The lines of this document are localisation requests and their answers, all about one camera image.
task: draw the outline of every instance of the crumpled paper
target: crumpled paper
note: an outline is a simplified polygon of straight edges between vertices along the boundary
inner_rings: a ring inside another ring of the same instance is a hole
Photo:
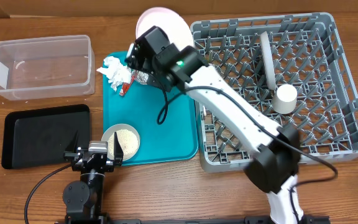
[[[149,79],[149,74],[140,72],[137,70],[132,70],[127,66],[124,66],[120,60],[113,56],[108,56],[103,60],[107,68],[98,68],[96,71],[102,73],[109,79],[111,83],[111,88],[114,91],[117,91],[117,87],[123,83],[130,83],[131,77],[136,76],[135,81],[142,85],[147,84],[147,79]]]
[[[117,91],[117,87],[125,83],[131,82],[131,72],[128,71],[126,66],[123,66],[118,58],[109,56],[104,60],[105,66],[107,68],[98,68],[96,71],[102,73],[109,79],[111,83],[111,88],[114,91]]]

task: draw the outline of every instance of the tissue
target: tissue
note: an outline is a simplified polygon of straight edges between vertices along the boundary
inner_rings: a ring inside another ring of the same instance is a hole
[[[131,70],[126,66],[123,66],[118,58],[109,56],[104,60],[105,66],[107,68],[98,68],[96,71],[102,73],[109,79],[109,83],[111,83],[111,88],[114,91],[117,91],[117,87],[122,85],[123,83],[131,82]]]

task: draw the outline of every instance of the teal tray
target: teal tray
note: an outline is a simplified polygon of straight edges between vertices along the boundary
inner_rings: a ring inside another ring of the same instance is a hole
[[[114,52],[109,56],[119,58],[125,65],[127,52]],[[156,87],[133,82],[124,97],[110,87],[103,75],[103,132],[115,124],[129,124],[140,136],[136,155],[123,165],[140,165],[191,159],[198,150],[195,102],[180,96],[168,107],[165,122],[157,124],[157,115],[164,106],[162,91]],[[168,99],[178,94],[174,88]]]

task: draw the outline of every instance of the white bowl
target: white bowl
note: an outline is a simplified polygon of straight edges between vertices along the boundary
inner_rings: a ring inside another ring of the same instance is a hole
[[[126,161],[130,158],[132,158],[134,155],[136,155],[137,151],[139,150],[139,146],[140,146],[140,136],[139,133],[136,131],[136,129],[134,127],[132,127],[129,124],[115,124],[113,126],[111,126],[110,128],[108,128],[103,136],[102,136],[102,141],[109,141],[109,138],[118,130],[122,130],[122,129],[126,129],[128,131],[132,131],[137,138],[137,149],[136,152],[133,153],[133,155],[131,155],[131,157],[128,157],[126,159],[124,159],[123,161]],[[114,155],[110,154],[110,152],[108,151],[107,153],[107,158],[113,160],[114,159]]]

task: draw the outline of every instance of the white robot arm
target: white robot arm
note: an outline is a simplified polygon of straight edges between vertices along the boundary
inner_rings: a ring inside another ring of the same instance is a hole
[[[300,155],[275,141],[280,139],[299,148],[297,130],[293,127],[283,129],[257,111],[221,78],[197,50],[187,46],[179,51],[159,27],[151,27],[136,39],[129,48],[126,62],[130,68],[152,74],[162,88],[176,86],[186,92],[231,130],[253,158],[245,173],[260,190],[267,193],[270,218],[274,223],[297,224],[302,219],[303,211],[296,190],[292,193],[289,191],[296,184]],[[213,87],[218,92],[207,90],[205,86]],[[258,128],[255,122],[271,135]],[[291,206],[290,194],[295,211]]]
[[[196,86],[213,86],[220,89],[234,98],[259,124],[271,134],[278,136],[277,128],[280,125],[264,116],[253,106],[246,102],[237,92],[235,92],[220,76],[213,66],[202,66],[191,75],[192,81],[185,84],[185,88]],[[216,115],[240,140],[244,149],[255,157],[260,154],[258,150],[260,145],[268,146],[273,139],[260,129],[229,99],[225,96],[208,90],[191,90],[187,92],[192,99],[205,105],[214,115]],[[270,218],[276,224],[296,224],[297,220],[290,204],[290,187],[296,184],[297,176],[290,176],[281,186],[279,192],[267,193],[270,204]],[[303,210],[299,206],[298,194],[295,191],[293,200],[301,220]]]

